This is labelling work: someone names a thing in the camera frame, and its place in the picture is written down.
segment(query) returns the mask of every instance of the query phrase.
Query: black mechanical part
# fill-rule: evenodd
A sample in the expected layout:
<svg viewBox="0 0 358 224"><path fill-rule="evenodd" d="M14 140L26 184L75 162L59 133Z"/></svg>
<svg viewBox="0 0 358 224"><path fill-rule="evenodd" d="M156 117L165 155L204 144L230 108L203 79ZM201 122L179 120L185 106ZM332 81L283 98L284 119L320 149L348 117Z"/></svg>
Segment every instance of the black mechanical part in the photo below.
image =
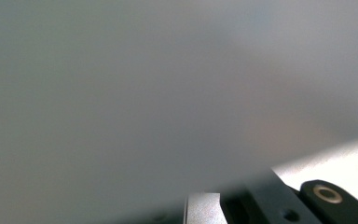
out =
<svg viewBox="0 0 358 224"><path fill-rule="evenodd" d="M221 194L228 224L322 223L272 171L236 195Z"/></svg>
<svg viewBox="0 0 358 224"><path fill-rule="evenodd" d="M325 224L358 224L358 201L334 184L322 180L305 182L299 198Z"/></svg>

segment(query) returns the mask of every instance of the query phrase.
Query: gray background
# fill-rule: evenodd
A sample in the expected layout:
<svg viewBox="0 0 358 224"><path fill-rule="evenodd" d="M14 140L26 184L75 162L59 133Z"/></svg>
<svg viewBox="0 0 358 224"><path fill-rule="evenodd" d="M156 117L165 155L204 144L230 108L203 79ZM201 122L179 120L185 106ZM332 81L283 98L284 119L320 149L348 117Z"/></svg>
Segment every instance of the gray background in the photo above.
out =
<svg viewBox="0 0 358 224"><path fill-rule="evenodd" d="M0 223L91 223L358 138L358 1L0 1Z"/></svg>

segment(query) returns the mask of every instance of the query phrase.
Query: black device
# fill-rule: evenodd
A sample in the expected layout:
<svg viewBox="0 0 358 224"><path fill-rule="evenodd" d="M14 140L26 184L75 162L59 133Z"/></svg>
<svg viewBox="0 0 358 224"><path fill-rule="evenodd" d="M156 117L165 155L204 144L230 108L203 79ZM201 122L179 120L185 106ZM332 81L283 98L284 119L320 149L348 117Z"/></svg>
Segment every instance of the black device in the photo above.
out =
<svg viewBox="0 0 358 224"><path fill-rule="evenodd" d="M358 200L332 183L311 180L300 191L272 171L263 181L220 194L227 224L358 224ZM186 208L129 218L119 224L184 224Z"/></svg>

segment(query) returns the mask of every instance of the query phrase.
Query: hole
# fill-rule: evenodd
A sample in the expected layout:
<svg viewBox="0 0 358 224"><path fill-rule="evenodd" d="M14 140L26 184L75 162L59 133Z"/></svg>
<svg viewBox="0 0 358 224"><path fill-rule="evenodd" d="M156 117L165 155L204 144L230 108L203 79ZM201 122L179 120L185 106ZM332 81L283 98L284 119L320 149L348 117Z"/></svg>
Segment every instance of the hole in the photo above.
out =
<svg viewBox="0 0 358 224"><path fill-rule="evenodd" d="M291 210L291 209L283 209L281 211L281 215L284 219L291 221L291 222L297 222L300 220L300 216L297 212Z"/></svg>
<svg viewBox="0 0 358 224"><path fill-rule="evenodd" d="M313 193L318 198L328 203L342 203L341 195L333 189L330 189L323 185L316 185L313 187Z"/></svg>
<svg viewBox="0 0 358 224"><path fill-rule="evenodd" d="M154 222L161 222L167 218L168 214L166 212L159 212L152 216L152 221Z"/></svg>
<svg viewBox="0 0 358 224"><path fill-rule="evenodd" d="M336 197L336 195L333 192L331 192L327 189L321 189L321 190L319 190L319 193L321 193L324 197L329 198L329 199L334 199Z"/></svg>

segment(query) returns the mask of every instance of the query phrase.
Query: metal ring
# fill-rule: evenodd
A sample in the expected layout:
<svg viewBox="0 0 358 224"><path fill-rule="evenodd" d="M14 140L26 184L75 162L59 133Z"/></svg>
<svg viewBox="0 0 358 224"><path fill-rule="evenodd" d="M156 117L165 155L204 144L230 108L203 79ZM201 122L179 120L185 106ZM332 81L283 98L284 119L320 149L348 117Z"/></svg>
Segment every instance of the metal ring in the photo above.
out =
<svg viewBox="0 0 358 224"><path fill-rule="evenodd" d="M321 193L321 190L326 190L333 194L333 197L326 197ZM323 185L316 185L313 187L313 193L318 196L320 199L328 202L328 203L342 203L342 197L335 190L330 189Z"/></svg>

